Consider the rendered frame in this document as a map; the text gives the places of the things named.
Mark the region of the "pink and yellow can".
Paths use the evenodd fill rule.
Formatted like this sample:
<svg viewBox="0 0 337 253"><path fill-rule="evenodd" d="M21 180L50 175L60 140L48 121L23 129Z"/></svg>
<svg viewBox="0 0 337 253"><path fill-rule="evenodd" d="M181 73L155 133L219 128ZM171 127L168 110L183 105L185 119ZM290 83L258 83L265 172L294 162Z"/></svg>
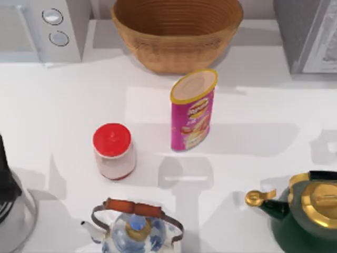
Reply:
<svg viewBox="0 0 337 253"><path fill-rule="evenodd" d="M179 79L171 89L171 148L187 151L199 145L210 131L218 74L197 70Z"/></svg>

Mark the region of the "white jar with red lid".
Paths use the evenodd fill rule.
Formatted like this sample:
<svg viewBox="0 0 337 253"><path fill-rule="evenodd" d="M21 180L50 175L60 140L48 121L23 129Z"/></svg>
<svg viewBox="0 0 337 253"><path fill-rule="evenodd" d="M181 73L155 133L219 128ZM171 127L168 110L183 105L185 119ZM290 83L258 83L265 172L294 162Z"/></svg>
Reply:
<svg viewBox="0 0 337 253"><path fill-rule="evenodd" d="M93 134L92 144L97 167L109 180L122 180L136 167L136 151L131 132L120 123L101 125Z"/></svg>

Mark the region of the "woven wicker basket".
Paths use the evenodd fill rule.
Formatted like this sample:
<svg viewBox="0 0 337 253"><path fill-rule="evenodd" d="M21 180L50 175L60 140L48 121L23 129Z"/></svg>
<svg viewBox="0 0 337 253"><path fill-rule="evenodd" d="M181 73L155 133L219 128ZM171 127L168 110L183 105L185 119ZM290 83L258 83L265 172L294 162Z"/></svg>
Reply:
<svg viewBox="0 0 337 253"><path fill-rule="evenodd" d="M243 20L239 0L116 0L111 14L135 58L168 74L209 67Z"/></svg>

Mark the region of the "blue and white teapot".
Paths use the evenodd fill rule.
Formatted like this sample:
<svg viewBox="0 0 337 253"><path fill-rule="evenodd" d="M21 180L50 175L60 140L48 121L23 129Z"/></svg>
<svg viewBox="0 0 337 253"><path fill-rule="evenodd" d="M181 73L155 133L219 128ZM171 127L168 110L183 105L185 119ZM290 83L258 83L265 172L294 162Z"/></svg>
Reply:
<svg viewBox="0 0 337 253"><path fill-rule="evenodd" d="M81 226L102 253L176 253L184 226L161 207L107 198Z"/></svg>

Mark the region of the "pale microwave oven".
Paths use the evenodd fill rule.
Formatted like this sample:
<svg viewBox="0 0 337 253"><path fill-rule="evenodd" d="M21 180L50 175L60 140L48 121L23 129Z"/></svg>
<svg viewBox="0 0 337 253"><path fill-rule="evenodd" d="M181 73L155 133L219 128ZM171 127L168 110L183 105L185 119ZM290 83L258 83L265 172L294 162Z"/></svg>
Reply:
<svg viewBox="0 0 337 253"><path fill-rule="evenodd" d="M49 25L42 11L63 14L60 25ZM81 62L92 14L90 0L0 0L0 63L59 64ZM49 41L55 31L70 42L59 47Z"/></svg>

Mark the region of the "microwave knob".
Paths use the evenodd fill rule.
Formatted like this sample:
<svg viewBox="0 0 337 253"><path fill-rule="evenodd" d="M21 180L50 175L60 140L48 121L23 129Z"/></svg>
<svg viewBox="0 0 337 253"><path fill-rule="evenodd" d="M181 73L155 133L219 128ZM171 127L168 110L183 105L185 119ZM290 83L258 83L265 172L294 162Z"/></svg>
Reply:
<svg viewBox="0 0 337 253"><path fill-rule="evenodd" d="M55 31L49 34L49 41L55 46L64 47L70 42L70 39L66 33Z"/></svg>
<svg viewBox="0 0 337 253"><path fill-rule="evenodd" d="M51 8L42 11L42 19L49 25L60 25L64 18L59 10Z"/></svg>

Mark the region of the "green and gold kettle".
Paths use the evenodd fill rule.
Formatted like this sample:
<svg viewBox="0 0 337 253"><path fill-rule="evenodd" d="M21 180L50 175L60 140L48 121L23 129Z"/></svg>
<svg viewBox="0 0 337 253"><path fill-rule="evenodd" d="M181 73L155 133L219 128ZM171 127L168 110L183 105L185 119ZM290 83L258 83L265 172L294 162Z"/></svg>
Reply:
<svg viewBox="0 0 337 253"><path fill-rule="evenodd" d="M272 219L284 253L337 253L337 171L292 176L279 199L276 190L249 191L245 202Z"/></svg>

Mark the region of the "grey cabinet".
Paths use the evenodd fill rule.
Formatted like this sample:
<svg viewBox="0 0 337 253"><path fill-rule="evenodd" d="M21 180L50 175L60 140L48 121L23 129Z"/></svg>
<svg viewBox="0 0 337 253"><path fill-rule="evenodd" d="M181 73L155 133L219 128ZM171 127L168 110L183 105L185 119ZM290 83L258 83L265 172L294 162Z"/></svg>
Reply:
<svg viewBox="0 0 337 253"><path fill-rule="evenodd" d="M273 0L292 74L337 74L337 0Z"/></svg>

